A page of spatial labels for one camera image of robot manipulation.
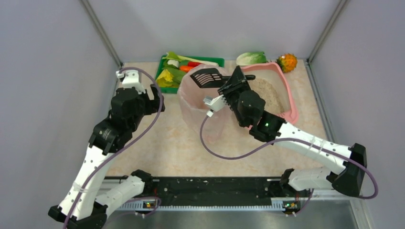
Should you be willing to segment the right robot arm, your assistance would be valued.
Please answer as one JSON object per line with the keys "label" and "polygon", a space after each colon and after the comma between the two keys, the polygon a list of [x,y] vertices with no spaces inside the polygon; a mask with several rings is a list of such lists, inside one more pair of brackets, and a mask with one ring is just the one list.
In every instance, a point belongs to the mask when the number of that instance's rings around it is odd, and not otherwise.
{"label": "right robot arm", "polygon": [[234,112],[241,127],[248,127],[256,140],[282,146],[307,156],[322,167],[307,170],[288,169],[285,182],[296,191],[331,188],[341,194],[359,198],[367,167],[365,146],[339,145],[303,130],[277,115],[265,111],[265,100],[251,89],[240,67],[221,77],[218,93]]}

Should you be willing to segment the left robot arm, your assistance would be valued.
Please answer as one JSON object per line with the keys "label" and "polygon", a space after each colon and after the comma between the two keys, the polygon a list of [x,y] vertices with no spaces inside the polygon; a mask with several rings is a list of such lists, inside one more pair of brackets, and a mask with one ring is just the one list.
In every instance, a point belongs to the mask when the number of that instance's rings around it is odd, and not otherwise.
{"label": "left robot arm", "polygon": [[129,176],[107,193],[98,193],[115,158],[140,140],[157,121],[155,117],[134,139],[133,133],[142,118],[159,116],[165,110],[161,89],[155,83],[150,89],[153,99],[146,90],[138,92],[134,87],[116,90],[108,116],[93,129],[72,187],[59,205],[49,209],[48,215],[63,223],[64,229],[101,229],[114,211],[143,192],[146,182],[138,176]]}

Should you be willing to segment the black slotted litter scoop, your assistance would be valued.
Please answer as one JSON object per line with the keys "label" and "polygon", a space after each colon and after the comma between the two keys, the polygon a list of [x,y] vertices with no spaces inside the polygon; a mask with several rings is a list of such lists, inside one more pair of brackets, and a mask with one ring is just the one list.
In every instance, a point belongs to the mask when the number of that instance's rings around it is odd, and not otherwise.
{"label": "black slotted litter scoop", "polygon": [[223,75],[216,68],[207,68],[197,70],[190,75],[190,78],[196,83],[199,88],[220,88],[226,84],[231,75]]}

